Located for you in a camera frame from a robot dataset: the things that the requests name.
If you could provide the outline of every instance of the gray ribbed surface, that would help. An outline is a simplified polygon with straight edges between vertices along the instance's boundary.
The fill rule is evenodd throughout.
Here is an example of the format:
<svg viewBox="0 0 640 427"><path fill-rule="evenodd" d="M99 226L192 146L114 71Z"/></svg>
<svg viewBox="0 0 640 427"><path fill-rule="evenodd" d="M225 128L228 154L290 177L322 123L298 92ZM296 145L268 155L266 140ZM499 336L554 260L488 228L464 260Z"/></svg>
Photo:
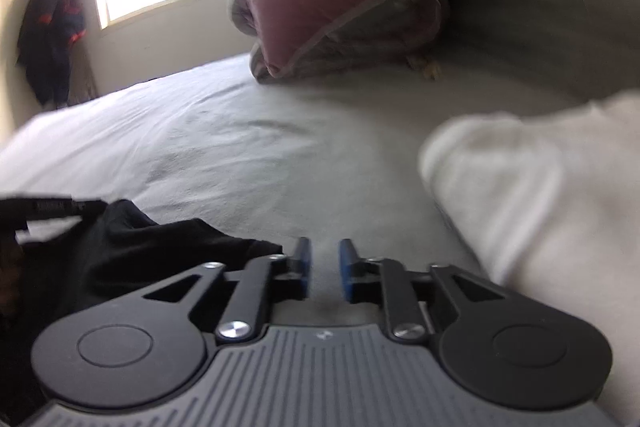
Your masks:
<svg viewBox="0 0 640 427"><path fill-rule="evenodd" d="M205 376L156 409L89 415L53 405L38 427L612 427L593 404L523 413L452 383L429 351L399 346L375 325L271 327L223 349Z"/></svg>

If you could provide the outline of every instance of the silver screw head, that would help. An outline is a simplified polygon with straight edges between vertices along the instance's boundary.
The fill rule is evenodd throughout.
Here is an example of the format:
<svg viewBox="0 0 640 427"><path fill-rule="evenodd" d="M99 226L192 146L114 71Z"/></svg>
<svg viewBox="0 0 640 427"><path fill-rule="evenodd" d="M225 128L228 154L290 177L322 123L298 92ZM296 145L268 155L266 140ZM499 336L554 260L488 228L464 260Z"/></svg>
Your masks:
<svg viewBox="0 0 640 427"><path fill-rule="evenodd" d="M242 321L231 321L218 326L218 334L226 339L241 339L251 333L251 326Z"/></svg>
<svg viewBox="0 0 640 427"><path fill-rule="evenodd" d="M420 324L405 323L394 328L394 336L404 341L419 339L425 334L425 329Z"/></svg>

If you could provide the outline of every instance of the white bed sheet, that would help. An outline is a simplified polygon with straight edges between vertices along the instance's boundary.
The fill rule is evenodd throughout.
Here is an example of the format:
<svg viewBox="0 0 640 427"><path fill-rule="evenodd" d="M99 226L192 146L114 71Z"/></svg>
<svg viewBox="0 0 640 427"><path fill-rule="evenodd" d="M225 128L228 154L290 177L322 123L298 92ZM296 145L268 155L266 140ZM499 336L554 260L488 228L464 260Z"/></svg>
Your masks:
<svg viewBox="0 0 640 427"><path fill-rule="evenodd" d="M425 137L468 112L575 103L497 66L457 64L442 60L437 82L389 66L271 85L245 55L208 64L35 118L0 151L0 193L128 198L160 223L201 217L286 250L307 235L314 300L276 320L363 322L371 307L342 301L341 238L410 269L479 269L422 189Z"/></svg>

